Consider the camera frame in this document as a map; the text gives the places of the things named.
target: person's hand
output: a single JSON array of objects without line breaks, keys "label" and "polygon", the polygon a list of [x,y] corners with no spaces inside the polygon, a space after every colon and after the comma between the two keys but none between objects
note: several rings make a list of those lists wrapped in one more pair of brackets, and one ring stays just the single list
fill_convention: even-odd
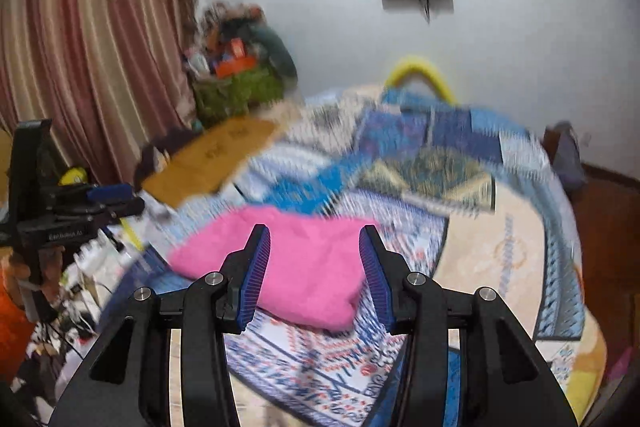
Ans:
[{"label": "person's hand", "polygon": [[[46,265],[40,267],[44,279],[40,289],[49,302],[54,302],[60,292],[62,252],[64,250],[64,247],[49,250],[46,256]],[[31,270],[24,263],[20,254],[14,252],[2,258],[2,280],[4,282],[4,289],[18,308],[24,308],[18,280],[27,280],[30,274]]]}]

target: striped curtain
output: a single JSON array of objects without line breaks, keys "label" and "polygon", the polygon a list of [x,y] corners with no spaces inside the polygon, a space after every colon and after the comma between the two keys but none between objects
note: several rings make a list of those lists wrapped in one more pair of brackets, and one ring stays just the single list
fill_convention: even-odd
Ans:
[{"label": "striped curtain", "polygon": [[140,146],[193,112],[183,1],[0,0],[0,124],[52,118],[69,165],[131,181]]}]

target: bed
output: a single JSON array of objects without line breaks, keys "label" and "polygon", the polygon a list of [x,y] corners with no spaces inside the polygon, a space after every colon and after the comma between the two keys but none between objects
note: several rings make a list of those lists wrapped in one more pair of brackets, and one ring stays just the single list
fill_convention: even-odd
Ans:
[{"label": "bed", "polygon": [[[583,304],[580,241],[571,206],[535,137],[482,108],[452,107],[407,89],[329,93],[303,107],[282,103],[280,124],[217,195],[185,202],[158,224],[170,246],[230,208],[271,204],[301,214],[375,219],[389,250],[441,286],[495,288],[549,363],[578,421],[606,361]],[[157,292],[188,281],[165,269]],[[403,355],[385,333],[366,288],[351,331],[328,333],[257,310],[227,335],[242,425],[388,425]],[[181,420],[172,342],[172,421]],[[460,354],[450,330],[446,426],[457,423]]]}]

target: folded pink towel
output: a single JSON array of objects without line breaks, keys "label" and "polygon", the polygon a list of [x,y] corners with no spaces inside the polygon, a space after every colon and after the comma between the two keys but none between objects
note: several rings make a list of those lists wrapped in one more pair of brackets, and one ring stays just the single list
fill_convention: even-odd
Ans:
[{"label": "folded pink towel", "polygon": [[178,273],[198,279],[241,250],[256,224],[271,233],[258,306],[281,319],[331,331],[353,326],[364,282],[358,237],[372,221],[303,216],[245,206],[215,219],[169,255]]}]

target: wooden floor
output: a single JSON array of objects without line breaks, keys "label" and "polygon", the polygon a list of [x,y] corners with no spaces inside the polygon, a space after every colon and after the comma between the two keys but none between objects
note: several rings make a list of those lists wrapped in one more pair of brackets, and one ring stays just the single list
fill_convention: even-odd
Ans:
[{"label": "wooden floor", "polygon": [[634,296],[640,295],[640,191],[591,178],[573,204],[586,304],[602,328],[609,368],[638,338],[633,324]]}]

